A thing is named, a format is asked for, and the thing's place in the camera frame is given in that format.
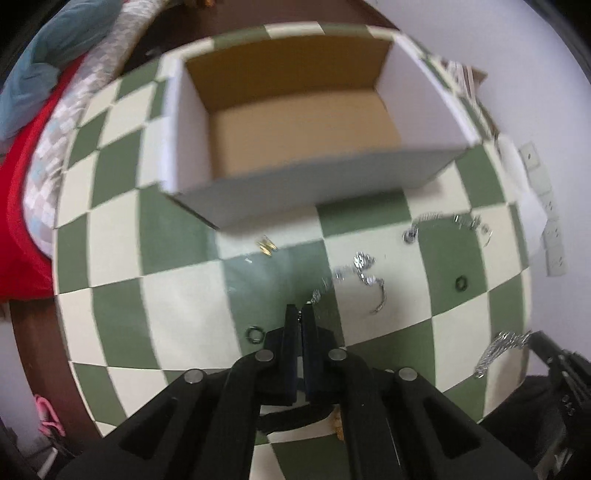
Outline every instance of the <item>pink object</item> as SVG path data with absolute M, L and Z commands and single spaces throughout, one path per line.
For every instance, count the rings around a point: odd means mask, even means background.
M 46 437 L 52 437 L 53 434 L 49 427 L 54 427 L 60 436 L 65 437 L 66 431 L 64 430 L 60 419 L 57 417 L 56 411 L 53 410 L 51 403 L 49 403 L 49 400 L 40 395 L 35 395 L 35 405 L 37 406 L 39 420 L 41 420 L 39 431 Z

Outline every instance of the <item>white cardboard box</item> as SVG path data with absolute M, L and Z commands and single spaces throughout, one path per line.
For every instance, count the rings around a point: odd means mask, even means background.
M 423 61 L 381 38 L 261 40 L 179 60 L 161 188 L 217 228 L 419 187 L 480 142 Z

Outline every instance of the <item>white wall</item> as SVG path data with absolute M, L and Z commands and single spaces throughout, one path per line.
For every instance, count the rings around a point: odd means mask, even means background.
M 517 146 L 548 167 L 569 271 L 533 262 L 534 329 L 591 359 L 591 85 L 556 32 L 522 0 L 368 0 L 427 48 L 489 73 L 479 97 Z M 530 372 L 542 373 L 530 362 Z

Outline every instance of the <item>metal chain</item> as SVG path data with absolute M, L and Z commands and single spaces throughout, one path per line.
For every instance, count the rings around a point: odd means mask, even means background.
M 349 274 L 354 274 L 361 280 L 364 285 L 371 287 L 373 285 L 378 285 L 381 291 L 381 301 L 376 308 L 374 308 L 370 313 L 376 314 L 386 303 L 386 289 L 384 287 L 384 279 L 377 278 L 374 275 L 367 275 L 365 273 L 366 270 L 369 270 L 375 264 L 375 258 L 371 255 L 365 254 L 363 252 L 357 252 L 353 256 L 353 265 L 346 265 L 344 267 L 335 268 L 332 272 L 332 277 L 330 279 L 324 278 L 322 280 L 324 287 L 323 291 L 321 292 L 319 289 L 315 289 L 312 292 L 312 298 L 309 300 L 309 303 L 318 303 L 322 294 L 328 292 L 331 288 L 335 286 L 335 281 L 341 282 Z

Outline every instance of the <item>red fabric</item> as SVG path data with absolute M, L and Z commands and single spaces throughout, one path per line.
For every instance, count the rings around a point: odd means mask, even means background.
M 0 300 L 53 296 L 51 260 L 37 248 L 22 217 L 22 188 L 31 157 L 61 94 L 84 56 L 61 74 L 56 88 L 37 116 L 17 135 L 0 166 Z

